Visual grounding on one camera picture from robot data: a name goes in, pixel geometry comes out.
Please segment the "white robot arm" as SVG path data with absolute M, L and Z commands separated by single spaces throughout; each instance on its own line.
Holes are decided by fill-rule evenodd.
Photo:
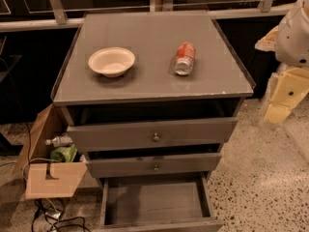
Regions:
M 309 0 L 297 0 L 280 23 L 258 40 L 255 48 L 273 51 L 286 69 L 274 74 L 275 89 L 264 119 L 282 124 L 309 93 Z

